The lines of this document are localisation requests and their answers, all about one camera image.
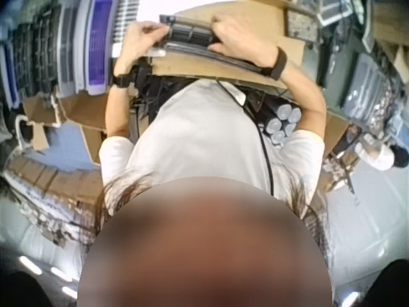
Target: hand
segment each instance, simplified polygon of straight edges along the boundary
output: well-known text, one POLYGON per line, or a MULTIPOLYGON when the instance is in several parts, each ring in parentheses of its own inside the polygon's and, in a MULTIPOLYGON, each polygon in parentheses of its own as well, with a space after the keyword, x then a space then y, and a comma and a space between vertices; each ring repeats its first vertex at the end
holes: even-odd
POLYGON ((123 39, 121 54, 115 64, 114 75, 129 73, 134 63, 168 32, 169 26, 152 21, 130 24, 123 39))
POLYGON ((213 16, 213 32, 222 41, 214 43, 208 50, 225 56, 253 62, 258 67, 273 67, 277 61, 277 46, 256 37, 247 20, 229 15, 213 16))

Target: black wristband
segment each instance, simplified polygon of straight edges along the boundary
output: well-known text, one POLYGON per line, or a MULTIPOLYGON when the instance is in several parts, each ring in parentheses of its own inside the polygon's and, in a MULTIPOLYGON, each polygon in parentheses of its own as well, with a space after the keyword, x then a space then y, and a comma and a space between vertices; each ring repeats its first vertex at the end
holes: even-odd
POLYGON ((266 77, 271 77, 274 80, 280 79, 282 71, 286 67, 287 64, 287 54, 278 47, 279 53, 277 55, 277 61, 275 62, 274 67, 263 68, 261 70, 261 74, 265 75, 266 77))
POLYGON ((129 84, 134 80, 133 71, 126 75, 112 76, 112 83, 114 83, 119 88, 128 88, 129 84))

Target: fluorescent light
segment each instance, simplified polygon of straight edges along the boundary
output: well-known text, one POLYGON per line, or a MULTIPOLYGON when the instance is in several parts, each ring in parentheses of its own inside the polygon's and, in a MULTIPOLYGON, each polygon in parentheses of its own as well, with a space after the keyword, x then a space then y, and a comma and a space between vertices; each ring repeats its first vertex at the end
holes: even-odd
POLYGON ((385 254, 385 248, 382 248, 378 253, 378 257, 381 258, 384 254, 385 254))
POLYGON ((34 274, 36 275, 43 274, 43 271, 41 271, 41 269, 38 266, 36 266, 32 261, 30 261, 30 259, 27 258, 26 256, 21 256, 20 262, 24 264, 34 274))
POLYGON ((57 275, 58 277, 60 277, 61 279, 65 280, 65 281, 67 281, 69 283, 72 281, 72 278, 70 276, 68 276, 64 272, 61 272, 56 267, 51 268, 51 273, 53 273, 54 275, 57 275))
POLYGON ((357 300, 359 297, 359 292, 352 292, 350 295, 346 297, 343 301, 342 307, 350 307, 352 304, 357 300))
POLYGON ((70 289, 68 287, 63 287, 63 292, 66 295, 69 295, 70 297, 72 297, 74 299, 77 299, 77 292, 76 291, 74 291, 74 290, 72 290, 72 289, 70 289))

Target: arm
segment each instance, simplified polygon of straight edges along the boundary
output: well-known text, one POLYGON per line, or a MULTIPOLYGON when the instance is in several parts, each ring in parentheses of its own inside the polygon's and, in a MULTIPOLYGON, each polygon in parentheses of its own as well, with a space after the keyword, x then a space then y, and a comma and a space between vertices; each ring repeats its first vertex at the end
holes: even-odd
MULTIPOLYGON (((128 74, 135 62, 168 31, 168 26, 154 22, 135 22, 129 25, 121 54, 114 67, 114 75, 128 74)), ((114 85, 109 90, 105 111, 108 138, 113 136, 127 138, 129 136, 129 100, 127 88, 118 88, 114 85)))
POLYGON ((379 158, 382 149, 381 142, 374 139, 370 134, 365 134, 359 137, 359 143, 361 143, 363 149, 372 160, 379 158))
MULTIPOLYGON (((213 18, 213 31, 222 43, 209 46, 214 52, 245 59, 259 67, 273 67, 277 61, 278 49, 253 35, 246 20, 218 15, 213 18)), ((320 88, 312 82, 291 61, 282 72, 281 81, 303 110, 297 129, 311 131, 324 138, 327 107, 320 88)))

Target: black cable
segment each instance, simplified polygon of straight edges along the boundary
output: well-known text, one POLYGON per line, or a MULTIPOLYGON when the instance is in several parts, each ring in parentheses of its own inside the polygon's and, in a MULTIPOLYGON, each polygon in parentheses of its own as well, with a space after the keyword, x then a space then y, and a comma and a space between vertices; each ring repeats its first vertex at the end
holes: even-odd
MULTIPOLYGON (((216 82, 220 85, 220 87, 240 106, 239 101, 237 101, 236 97, 234 97, 224 86, 223 84, 220 83, 219 80, 216 80, 216 82)), ((267 149, 266 149, 266 145, 264 142, 264 138, 263 135, 261 134, 260 129, 258 129, 257 123, 255 121, 255 119, 253 118, 253 116, 250 114, 250 112, 245 108, 245 106, 242 107, 244 113, 251 119, 251 121, 254 123, 254 125, 256 126, 256 130, 258 132, 258 135, 260 137, 260 141, 261 141, 261 147, 263 148, 263 153, 264 153, 264 158, 266 159, 266 163, 267 163, 267 170, 268 170, 268 177, 270 179, 270 194, 271 196, 274 196, 274 181, 273 181, 273 171, 271 168, 271 164, 270 164, 270 159, 268 158, 268 153, 267 153, 267 149)))

